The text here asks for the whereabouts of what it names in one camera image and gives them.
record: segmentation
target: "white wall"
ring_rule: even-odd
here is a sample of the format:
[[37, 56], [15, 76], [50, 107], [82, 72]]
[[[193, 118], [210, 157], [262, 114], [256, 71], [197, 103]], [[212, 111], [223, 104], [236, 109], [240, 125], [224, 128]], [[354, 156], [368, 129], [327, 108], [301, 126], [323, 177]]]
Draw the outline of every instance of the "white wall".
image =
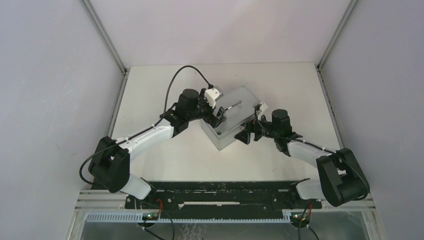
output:
[[0, 34], [0, 239], [63, 239], [121, 73], [77, 0], [1, 1]]
[[423, 239], [424, 1], [361, 1], [324, 66], [390, 240]]
[[92, 0], [126, 67], [318, 64], [350, 0]]

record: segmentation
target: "cable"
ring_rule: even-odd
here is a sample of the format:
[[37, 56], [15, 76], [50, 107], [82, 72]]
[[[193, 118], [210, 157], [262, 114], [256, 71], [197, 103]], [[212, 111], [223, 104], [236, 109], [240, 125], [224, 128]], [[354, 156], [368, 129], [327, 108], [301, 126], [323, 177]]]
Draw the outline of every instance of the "cable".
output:
[[87, 164], [87, 162], [88, 161], [90, 161], [90, 159], [92, 159], [94, 156], [96, 156], [97, 154], [99, 154], [99, 153], [103, 153], [104, 151], [106, 151], [106, 150], [109, 150], [109, 149], [111, 149], [111, 148], [113, 148], [113, 147], [115, 147], [116, 145], [120, 145], [120, 144], [122, 144], [122, 143], [124, 143], [125, 141], [121, 141], [121, 142], [119, 142], [119, 143], [115, 143], [115, 144], [113, 144], [113, 145], [111, 145], [111, 146], [108, 146], [108, 147], [106, 147], [105, 149], [102, 149], [102, 150], [100, 150], [100, 151], [98, 151], [98, 152], [95, 152], [95, 153], [93, 153], [91, 156], [89, 156], [82, 164], [81, 164], [81, 167], [79, 167], [79, 177], [81, 178], [81, 180], [83, 180], [85, 183], [87, 183], [87, 184], [90, 184], [90, 185], [100, 185], [101, 186], [101, 184], [97, 184], [97, 183], [94, 183], [94, 182], [91, 182], [91, 181], [89, 181], [89, 180], [87, 180], [84, 176], [83, 176], [83, 168], [84, 168], [84, 166]]
[[168, 216], [169, 220], [171, 221], [171, 226], [172, 226], [172, 240], [174, 240], [174, 238], [175, 238], [175, 226], [174, 226], [174, 222], [172, 221], [171, 216], [167, 213], [167, 211], [165, 211], [162, 207], [153, 205], [153, 204], [148, 203], [146, 201], [143, 201], [143, 200], [139, 200], [139, 201], [142, 202], [142, 203], [144, 203], [144, 204], [150, 205], [150, 206], [152, 206], [152, 207], [154, 207], [156, 209], [161, 210], [161, 212], [164, 212]]
[[[261, 124], [261, 121], [259, 121], [259, 118], [258, 118], [258, 114], [257, 114], [257, 111], [258, 111], [258, 108], [259, 107], [261, 107], [261, 105], [257, 105], [256, 107], [255, 107], [255, 109], [254, 109], [254, 117], [255, 117], [255, 119], [256, 119], [256, 121], [257, 121], [257, 123], [259, 124], [259, 126], [269, 135], [269, 136], [272, 136], [271, 135], [271, 133]], [[318, 149], [318, 150], [321, 150], [321, 151], [324, 151], [324, 152], [326, 152], [326, 153], [329, 153], [329, 154], [334, 154], [334, 155], [336, 155], [336, 156], [338, 156], [338, 158], [339, 159], [341, 159], [341, 161], [342, 162], [344, 162], [351, 170], [352, 170], [352, 172], [353, 173], [355, 173], [358, 177], [359, 177], [359, 179], [361, 180], [361, 182], [362, 182], [362, 184], [363, 184], [363, 186], [364, 186], [364, 188], [365, 188], [365, 194], [363, 195], [363, 196], [361, 196], [361, 197], [358, 197], [357, 199], [355, 199], [355, 201], [360, 201], [360, 200], [363, 200], [363, 199], [365, 199], [366, 197], [367, 197], [367, 195], [368, 195], [368, 191], [367, 191], [367, 185], [365, 184], [365, 180], [362, 178], [362, 176], [361, 175], [359, 175], [358, 174], [358, 172], [346, 161], [346, 159], [343, 157], [343, 156], [340, 156], [339, 154], [337, 154], [337, 153], [335, 153], [335, 152], [333, 152], [333, 151], [330, 151], [330, 150], [327, 150], [327, 149], [325, 149], [325, 148], [322, 148], [322, 147], [319, 147], [319, 146], [317, 146], [317, 145], [315, 145], [315, 144], [313, 144], [313, 143], [310, 143], [310, 142], [307, 142], [307, 141], [304, 141], [304, 140], [300, 140], [300, 139], [290, 139], [290, 138], [287, 138], [287, 137], [281, 137], [281, 138], [283, 138], [283, 139], [286, 139], [286, 140], [288, 140], [288, 141], [295, 141], [295, 142], [299, 142], [299, 143], [304, 143], [304, 144], [306, 144], [306, 145], [309, 145], [309, 146], [311, 146], [311, 147], [314, 147], [314, 148], [316, 148], [316, 149]]]
[[[172, 86], [172, 83], [174, 82], [174, 80], [175, 80], [175, 78], [177, 77], [177, 75], [178, 75], [178, 73], [180, 73], [181, 72], [181, 70], [183, 70], [183, 69], [185, 69], [185, 68], [192, 68], [192, 69], [194, 69], [194, 70], [196, 70], [199, 74], [200, 74], [200, 76], [203, 78], [203, 80], [207, 83], [207, 85], [208, 85], [208, 88], [213, 88], [214, 86], [212, 85], [212, 84], [210, 84], [209, 83], [209, 81], [205, 78], [205, 76], [203, 76], [203, 74], [197, 69], [197, 68], [195, 68], [194, 66], [191, 66], [191, 65], [185, 65], [185, 66], [182, 66], [180, 69], [178, 69], [178, 71], [176, 71], [176, 73], [174, 74], [174, 76], [172, 77], [172, 79], [171, 79], [171, 82], [169, 83], [169, 86], [168, 86], [168, 90], [166, 91], [166, 97], [165, 97], [165, 106], [164, 106], [164, 108], [163, 108], [163, 114], [162, 114], [162, 117], [160, 117], [160, 119], [153, 125], [153, 126], [150, 126], [150, 127], [148, 127], [148, 128], [146, 128], [146, 129], [144, 129], [144, 130], [142, 130], [142, 131], [140, 131], [140, 132], [138, 132], [138, 133], [136, 133], [136, 134], [134, 134], [134, 135], [132, 135], [132, 136], [130, 136], [129, 138], [128, 138], [128, 140], [132, 140], [132, 139], [134, 139], [134, 138], [136, 138], [136, 137], [138, 137], [138, 136], [140, 136], [140, 135], [142, 135], [142, 134], [144, 134], [145, 132], [147, 132], [147, 131], [149, 131], [149, 130], [151, 130], [151, 129], [153, 129], [154, 127], [156, 127], [163, 119], [164, 119], [164, 116], [165, 116], [165, 113], [167, 112], [167, 102], [168, 102], [168, 95], [170, 94], [170, 89], [171, 89], [171, 86]], [[88, 161], [90, 161], [90, 159], [92, 159], [94, 156], [96, 156], [97, 154], [99, 154], [99, 153], [102, 153], [102, 152], [104, 152], [104, 151], [106, 151], [106, 150], [108, 150], [108, 149], [111, 149], [111, 148], [113, 148], [113, 147], [115, 147], [115, 146], [118, 146], [118, 145], [120, 145], [120, 144], [122, 144], [122, 143], [124, 143], [125, 141], [121, 141], [121, 142], [119, 142], [119, 143], [116, 143], [116, 144], [113, 144], [113, 145], [111, 145], [111, 146], [109, 146], [109, 147], [107, 147], [107, 148], [105, 148], [105, 149], [102, 149], [102, 150], [100, 150], [100, 151], [98, 151], [98, 152], [95, 152], [94, 154], [92, 154], [91, 156], [89, 156], [82, 164], [81, 164], [81, 167], [79, 168], [79, 177], [81, 178], [81, 180], [83, 180], [85, 183], [87, 183], [87, 184], [90, 184], [90, 185], [98, 185], [98, 186], [101, 186], [101, 184], [97, 184], [97, 183], [94, 183], [94, 182], [91, 182], [91, 181], [88, 181], [84, 176], [83, 176], [83, 168], [84, 168], [84, 166], [88, 163]], [[151, 187], [153, 187], [148, 181], [146, 181], [145, 179], [143, 179], [143, 178], [141, 178], [143, 181], [145, 181], [147, 184], [149, 184]]]
[[157, 239], [159, 239], [159, 240], [165, 240], [164, 238], [162, 238], [162, 237], [160, 237], [160, 236], [156, 235], [156, 233], [154, 233], [154, 232], [150, 231], [148, 228], [143, 227], [143, 230], [144, 230], [144, 231], [146, 231], [146, 232], [148, 232], [149, 234], [153, 235], [154, 237], [156, 237], [156, 238], [157, 238]]
[[162, 199], [158, 198], [158, 199], [156, 199], [156, 202], [159, 202], [160, 203], [160, 207], [161, 208], [164, 208], [164, 202], [162, 202]]
[[308, 210], [308, 208], [309, 208], [309, 204], [311, 204], [311, 203], [312, 203], [312, 201], [308, 201], [308, 202], [307, 202], [306, 207], [305, 207], [305, 209], [304, 209], [304, 210], [303, 210], [303, 212], [302, 212], [302, 216], [300, 217], [299, 228], [297, 229], [297, 236], [299, 237], [299, 240], [302, 240], [302, 239], [301, 239], [301, 227], [302, 227], [302, 221], [304, 220], [304, 217], [305, 217], [305, 214], [306, 214], [306, 210]]
[[320, 240], [320, 238], [318, 237], [317, 233], [310, 226], [308, 226], [307, 228], [315, 235], [316, 240]]
[[258, 111], [258, 109], [261, 107], [261, 105], [257, 105], [256, 107], [255, 107], [255, 109], [254, 109], [254, 118], [256, 119], [256, 121], [257, 121], [257, 123], [259, 124], [259, 126], [269, 135], [269, 136], [271, 136], [271, 133], [262, 125], [262, 123], [261, 123], [261, 121], [259, 121], [259, 118], [258, 118], [258, 114], [257, 114], [257, 111]]
[[312, 203], [309, 203], [309, 213], [307, 214], [307, 217], [311, 216], [312, 214]]
[[159, 121], [157, 121], [154, 124], [155, 127], [164, 119], [165, 113], [167, 112], [168, 95], [170, 94], [170, 89], [171, 89], [172, 83], [174, 82], [177, 75], [181, 72], [181, 70], [183, 70], [185, 68], [192, 68], [192, 69], [196, 70], [200, 74], [200, 76], [203, 78], [203, 80], [207, 83], [208, 88], [211, 89], [211, 88], [214, 87], [214, 85], [210, 84], [208, 82], [208, 80], [206, 80], [205, 76], [203, 76], [203, 74], [197, 68], [195, 68], [194, 66], [191, 66], [191, 65], [182, 66], [180, 69], [178, 69], [178, 71], [176, 71], [176, 73], [174, 74], [174, 76], [171, 79], [171, 82], [169, 83], [168, 90], [166, 91], [165, 106], [163, 107], [163, 114], [162, 114], [162, 117], [159, 119]]
[[[137, 219], [139, 218], [139, 213], [137, 212], [137, 200], [134, 198], [134, 209], [135, 209], [135, 223], [137, 224], [137, 226], [139, 226], [139, 223], [137, 222]], [[145, 212], [142, 209], [142, 206], [140, 206], [141, 209], [141, 218], [143, 218], [143, 215], [145, 214]]]

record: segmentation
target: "white table surface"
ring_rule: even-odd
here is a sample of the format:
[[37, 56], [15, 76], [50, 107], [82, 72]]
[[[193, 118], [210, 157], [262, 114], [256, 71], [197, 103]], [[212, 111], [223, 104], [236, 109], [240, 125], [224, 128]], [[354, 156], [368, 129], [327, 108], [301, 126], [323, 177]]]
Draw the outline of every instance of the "white table surface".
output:
[[[165, 94], [180, 65], [133, 66], [119, 108], [112, 137], [139, 131], [156, 122]], [[307, 140], [338, 149], [339, 144], [313, 63], [256, 63], [196, 65], [213, 85], [225, 93], [247, 86], [269, 109], [285, 109], [293, 130]], [[175, 79], [168, 108], [186, 88], [206, 88], [191, 68]], [[275, 181], [318, 179], [309, 164], [279, 152], [274, 141], [262, 138], [245, 145], [235, 141], [218, 151], [200, 120], [175, 138], [161, 142], [138, 156], [130, 171], [151, 181]]]

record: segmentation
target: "aluminum frame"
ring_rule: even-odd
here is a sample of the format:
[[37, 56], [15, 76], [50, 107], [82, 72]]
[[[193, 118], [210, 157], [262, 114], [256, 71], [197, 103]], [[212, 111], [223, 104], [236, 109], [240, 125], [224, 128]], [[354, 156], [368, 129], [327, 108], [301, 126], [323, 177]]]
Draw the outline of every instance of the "aluminum frame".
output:
[[[121, 101], [124, 95], [126, 83], [129, 76], [129, 69], [126, 69], [117, 50], [115, 49], [112, 40], [110, 39], [108, 33], [106, 32], [99, 16], [97, 15], [92, 3], [90, 0], [79, 0], [84, 10], [86, 11], [88, 17], [94, 25], [97, 33], [105, 44], [107, 50], [111, 54], [113, 60], [115, 61], [117, 67], [122, 72], [121, 83], [117, 90], [116, 98], [113, 104], [111, 111], [111, 116], [108, 121], [107, 128], [105, 130], [105, 135], [111, 136], [113, 129], [116, 123], [118, 111], [121, 105]], [[358, 5], [360, 0], [351, 0], [340, 23], [338, 24], [328, 46], [326, 47], [319, 64], [316, 66], [317, 75], [319, 82], [322, 88], [322, 92], [327, 103], [327, 107], [331, 116], [331, 121], [336, 132], [337, 140], [340, 147], [344, 147], [344, 141], [340, 132], [339, 124], [336, 118], [330, 96], [325, 85], [325, 80], [322, 76], [322, 68], [326, 63], [331, 51], [336, 45], [343, 29], [345, 28], [348, 20], [350, 19], [354, 9]], [[67, 240], [79, 240], [81, 239], [84, 224], [87, 219], [96, 219], [92, 218], [95, 214], [102, 213], [105, 216], [127, 216], [134, 214], [137, 217], [137, 213], [133, 209], [125, 209], [125, 200], [127, 195], [124, 193], [110, 193], [107, 190], [81, 190], [74, 213], [71, 218], [71, 222], [66, 234]], [[156, 213], [157, 209], [144, 209], [143, 213]], [[283, 215], [287, 216], [288, 214], [294, 212], [302, 212], [303, 209], [284, 209]], [[343, 204], [339, 207], [331, 206], [327, 201], [322, 202], [322, 209], [314, 209], [315, 212], [345, 212], [345, 211], [355, 211], [362, 212], [363, 220], [365, 222], [366, 231], [368, 233], [370, 240], [385, 240], [386, 236], [384, 234], [381, 222], [378, 218], [374, 202], [372, 200], [371, 194], [367, 196], [366, 199], [361, 201], [351, 201]], [[117, 221], [117, 218], [110, 217], [112, 221]]]

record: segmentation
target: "transparent acrylic panel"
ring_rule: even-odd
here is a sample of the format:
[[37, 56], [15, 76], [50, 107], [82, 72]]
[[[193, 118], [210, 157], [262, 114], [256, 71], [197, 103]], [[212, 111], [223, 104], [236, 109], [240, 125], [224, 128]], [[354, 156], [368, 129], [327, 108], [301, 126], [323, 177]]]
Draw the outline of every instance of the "transparent acrylic panel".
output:
[[[293, 240], [297, 228], [289, 223], [175, 223], [175, 240]], [[313, 228], [321, 240], [369, 240], [362, 213], [314, 212]], [[160, 237], [171, 240], [170, 223], [157, 223], [149, 228]], [[316, 240], [308, 229], [300, 231], [302, 240]], [[155, 240], [135, 222], [86, 222], [83, 240]]]

